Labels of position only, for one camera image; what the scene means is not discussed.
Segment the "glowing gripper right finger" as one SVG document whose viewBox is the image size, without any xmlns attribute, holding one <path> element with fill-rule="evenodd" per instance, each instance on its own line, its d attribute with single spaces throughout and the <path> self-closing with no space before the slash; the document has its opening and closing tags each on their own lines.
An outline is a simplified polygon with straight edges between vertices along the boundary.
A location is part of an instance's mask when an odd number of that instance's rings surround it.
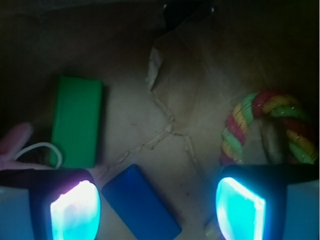
<svg viewBox="0 0 320 240">
<path fill-rule="evenodd" d="M 230 165 L 216 185 L 226 240 L 318 240 L 320 169 L 313 164 Z"/>
</svg>

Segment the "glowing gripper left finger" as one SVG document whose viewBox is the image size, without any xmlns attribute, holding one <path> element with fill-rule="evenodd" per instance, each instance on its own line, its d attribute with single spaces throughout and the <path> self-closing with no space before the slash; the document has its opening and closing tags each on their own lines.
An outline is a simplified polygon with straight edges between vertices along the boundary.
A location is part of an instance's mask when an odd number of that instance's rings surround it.
<svg viewBox="0 0 320 240">
<path fill-rule="evenodd" d="M 2 240 L 94 240 L 101 199 L 86 169 L 0 172 Z"/>
</svg>

